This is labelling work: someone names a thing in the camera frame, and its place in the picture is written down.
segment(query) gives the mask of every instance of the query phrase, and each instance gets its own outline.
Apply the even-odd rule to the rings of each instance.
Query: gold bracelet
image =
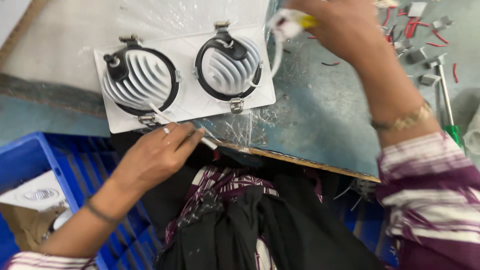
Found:
[[[425,103],[406,117],[397,118],[393,123],[377,123],[372,120],[372,127],[376,131],[399,131],[415,126],[419,122],[425,121],[433,116],[433,110],[430,104]]]

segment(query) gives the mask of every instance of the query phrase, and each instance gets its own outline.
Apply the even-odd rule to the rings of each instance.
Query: black fabric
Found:
[[[143,136],[137,132],[110,134],[112,145],[121,158]],[[227,155],[213,161],[213,151],[204,144],[199,144],[185,162],[185,165],[163,183],[152,188],[142,197],[141,202],[155,228],[157,238],[164,242],[165,228],[177,217],[185,205],[185,196],[198,171],[206,165],[217,167],[241,168],[238,162]]]
[[[265,195],[262,187],[251,186],[236,202],[224,201],[227,210],[217,213],[220,218],[214,225],[212,219],[202,216],[198,222],[179,228],[161,254],[157,269],[204,269],[200,265],[204,258],[172,258],[178,250],[212,250],[211,245],[215,245],[217,264],[209,264],[210,269],[255,270],[254,252],[260,235],[279,270],[384,269],[376,256],[322,207],[308,181],[279,175],[274,185],[280,197]],[[186,240],[183,231],[192,228],[207,233],[189,234],[195,240]]]

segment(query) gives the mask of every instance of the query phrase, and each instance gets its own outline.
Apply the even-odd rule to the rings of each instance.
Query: metal rod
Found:
[[[439,73],[440,77],[442,78],[441,79],[442,91],[444,93],[445,108],[446,108],[446,111],[447,111],[448,123],[450,125],[454,125],[453,115],[452,115],[452,107],[450,106],[450,98],[448,97],[447,83],[445,81],[444,66],[440,64],[437,67],[438,67],[438,73]]]

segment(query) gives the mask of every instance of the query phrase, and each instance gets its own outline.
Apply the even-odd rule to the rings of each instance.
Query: bracelet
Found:
[[[433,115],[430,104],[425,103],[406,117],[397,118],[393,123],[376,123],[372,120],[372,127],[377,131],[399,131],[411,128],[419,122],[429,119]]]
[[[90,203],[90,198],[87,198],[85,200],[85,204],[84,206],[90,210],[90,212],[92,212],[93,214],[95,214],[97,217],[99,217],[100,219],[102,220],[105,220],[107,222],[111,222],[111,223],[120,223],[122,221],[122,219],[114,219],[114,218],[111,218],[111,217],[108,217],[104,214],[102,214],[100,211],[98,211],[98,209],[96,209],[91,203]]]

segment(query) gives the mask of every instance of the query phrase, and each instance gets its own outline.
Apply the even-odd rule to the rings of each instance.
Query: black mounting ring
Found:
[[[215,49],[220,49],[221,51],[224,51],[222,48],[223,48],[223,45],[220,44],[218,41],[215,41],[215,39],[221,39],[225,42],[227,42],[227,40],[225,40],[225,34],[224,32],[221,32],[221,33],[218,33],[215,37],[209,39],[201,48],[200,48],[200,51],[198,52],[197,54],[197,58],[195,59],[195,67],[197,68],[197,74],[198,74],[198,82],[200,83],[200,85],[202,86],[202,88],[205,90],[205,92],[207,92],[209,95],[213,96],[214,98],[216,99],[219,99],[219,100],[223,100],[223,101],[230,101],[232,98],[245,98],[247,97],[248,95],[250,95],[255,89],[256,87],[253,87],[251,86],[250,88],[247,89],[247,91],[243,92],[243,93],[240,93],[240,94],[236,94],[236,95],[225,95],[223,93],[220,93],[220,92],[217,92],[216,90],[214,90],[206,81],[205,81],[205,77],[204,77],[204,74],[203,74],[203,71],[202,71],[202,59],[204,57],[204,54],[205,52],[207,51],[207,49],[209,48],[215,48]],[[239,60],[241,59],[244,59],[247,57],[247,54],[245,53],[243,57],[239,58]],[[262,69],[260,68],[260,64],[258,65],[257,67],[257,71],[255,72],[255,75],[253,77],[253,80],[252,82],[257,85],[259,82],[260,82],[260,77],[262,76]]]
[[[118,59],[120,59],[120,64],[118,65],[118,67],[112,68],[109,64],[107,64],[108,72],[110,73],[110,76],[116,82],[121,82],[128,77],[129,71],[128,71],[128,67],[126,65],[126,56],[125,55],[126,55],[127,51],[129,51],[131,49],[148,51],[148,52],[154,54],[155,56],[157,56],[158,58],[160,58],[165,63],[165,65],[168,67],[168,71],[170,72],[170,77],[172,78],[172,89],[170,91],[170,95],[168,96],[167,100],[165,100],[165,102],[163,103],[163,106],[158,108],[160,111],[166,110],[168,107],[170,107],[170,105],[172,105],[173,101],[177,97],[180,84],[179,84],[179,82],[177,82],[177,78],[176,78],[176,75],[175,75],[176,68],[175,68],[174,64],[163,53],[161,53],[161,52],[159,52],[155,49],[143,48],[140,45],[130,45],[126,48],[123,48],[123,49],[114,53],[114,56],[116,56],[116,57],[118,57]],[[143,116],[143,115],[146,115],[148,113],[153,113],[154,112],[153,110],[138,110],[138,109],[130,108],[128,106],[121,105],[121,104],[118,104],[118,103],[115,103],[115,104],[120,109],[122,109],[124,112],[135,115],[135,116]]]

